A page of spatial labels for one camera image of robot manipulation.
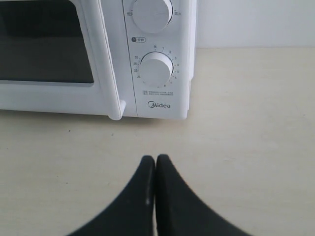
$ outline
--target dial knob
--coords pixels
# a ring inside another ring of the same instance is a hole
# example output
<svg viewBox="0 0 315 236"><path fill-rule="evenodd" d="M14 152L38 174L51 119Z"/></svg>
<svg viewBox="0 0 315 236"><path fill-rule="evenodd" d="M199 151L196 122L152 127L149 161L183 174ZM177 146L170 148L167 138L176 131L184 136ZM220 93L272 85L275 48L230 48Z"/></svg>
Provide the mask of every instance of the dial knob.
<svg viewBox="0 0 315 236"><path fill-rule="evenodd" d="M159 33L170 22L173 6L170 0L137 0L132 10L136 25L146 33Z"/></svg>
<svg viewBox="0 0 315 236"><path fill-rule="evenodd" d="M139 73L142 81L146 85L150 87L161 87L169 81L173 69L173 62L167 55L152 52L142 58Z"/></svg>

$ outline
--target dark glass window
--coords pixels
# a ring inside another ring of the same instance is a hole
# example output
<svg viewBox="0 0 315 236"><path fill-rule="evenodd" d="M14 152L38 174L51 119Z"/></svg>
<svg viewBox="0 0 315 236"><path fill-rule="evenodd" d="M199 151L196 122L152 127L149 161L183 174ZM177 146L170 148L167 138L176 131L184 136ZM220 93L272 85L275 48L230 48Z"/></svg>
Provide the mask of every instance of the dark glass window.
<svg viewBox="0 0 315 236"><path fill-rule="evenodd" d="M0 1L0 80L94 82L73 3Z"/></svg>

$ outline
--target black plastic part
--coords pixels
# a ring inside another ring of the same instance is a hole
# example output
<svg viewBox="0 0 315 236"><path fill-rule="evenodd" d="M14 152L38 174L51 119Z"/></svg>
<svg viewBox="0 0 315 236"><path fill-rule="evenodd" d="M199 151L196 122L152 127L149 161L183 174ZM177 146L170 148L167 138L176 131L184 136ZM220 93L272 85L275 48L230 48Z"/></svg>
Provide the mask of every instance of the black plastic part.
<svg viewBox="0 0 315 236"><path fill-rule="evenodd" d="M144 156L132 179L115 201L70 236L152 236L154 176L154 159Z"/></svg>
<svg viewBox="0 0 315 236"><path fill-rule="evenodd" d="M167 155L157 159L155 191L159 236L249 236L205 205Z"/></svg>

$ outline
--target midea logo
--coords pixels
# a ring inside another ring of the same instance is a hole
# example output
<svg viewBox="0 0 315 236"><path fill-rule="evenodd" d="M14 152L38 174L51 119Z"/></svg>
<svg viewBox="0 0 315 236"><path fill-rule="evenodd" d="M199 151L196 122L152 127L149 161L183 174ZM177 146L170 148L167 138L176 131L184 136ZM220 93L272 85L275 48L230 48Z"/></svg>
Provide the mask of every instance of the midea logo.
<svg viewBox="0 0 315 236"><path fill-rule="evenodd" d="M154 101L148 102L148 106L150 108L171 108L171 105L169 105L169 104L156 103Z"/></svg>

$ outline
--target control panel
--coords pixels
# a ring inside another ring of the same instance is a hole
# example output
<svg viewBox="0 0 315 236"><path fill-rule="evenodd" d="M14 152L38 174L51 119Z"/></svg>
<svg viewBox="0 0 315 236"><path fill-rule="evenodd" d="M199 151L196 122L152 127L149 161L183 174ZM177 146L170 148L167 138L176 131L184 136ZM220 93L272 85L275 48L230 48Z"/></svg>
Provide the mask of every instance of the control panel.
<svg viewBox="0 0 315 236"><path fill-rule="evenodd" d="M186 118L197 0L123 0L139 117Z"/></svg>

